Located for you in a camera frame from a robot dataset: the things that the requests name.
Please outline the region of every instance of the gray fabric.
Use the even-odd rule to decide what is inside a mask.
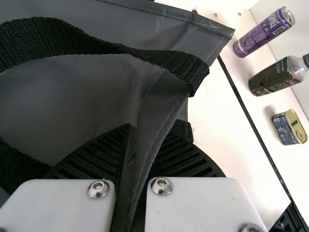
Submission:
[[[185,102],[182,110],[179,112],[177,119],[188,121],[188,100]]]
[[[0,208],[3,206],[3,204],[6,202],[7,199],[9,199],[10,195],[7,194],[3,188],[0,187]]]
[[[184,51],[209,65],[234,33],[195,13],[146,0],[0,3],[0,23],[33,16],[60,18],[91,36],[134,48]],[[189,92],[170,72],[129,55],[35,60],[0,74],[0,136],[55,165],[98,135],[132,124],[112,228],[123,231],[163,139],[180,112],[186,117]]]

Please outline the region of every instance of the dark green bottle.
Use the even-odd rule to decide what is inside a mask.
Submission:
[[[288,56],[265,68],[249,80],[255,96],[263,96],[296,85],[307,78],[309,54],[302,58]]]

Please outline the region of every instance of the energy drink can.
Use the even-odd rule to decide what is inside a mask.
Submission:
[[[295,19],[290,10],[282,7],[237,40],[233,44],[233,50],[238,57],[244,58],[290,29],[294,24]]]
[[[271,124],[283,145],[304,144],[307,134],[294,110],[271,117]]]

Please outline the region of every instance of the can label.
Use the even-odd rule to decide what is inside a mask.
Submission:
[[[252,77],[249,88],[255,96],[263,96],[300,82],[289,73],[287,58],[283,58]]]
[[[283,145],[293,145],[298,144],[296,139],[293,136],[292,130],[289,127],[286,119],[285,112],[281,114],[274,115],[271,118],[271,122],[276,130],[279,139]]]
[[[278,9],[236,41],[233,44],[234,52],[237,56],[243,58],[267,44],[290,27],[291,25],[284,20],[281,9]]]

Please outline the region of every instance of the gray bag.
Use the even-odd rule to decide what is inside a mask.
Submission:
[[[234,30],[146,0],[2,1],[0,23],[0,142],[53,167],[130,124],[113,228],[129,230],[165,136]]]

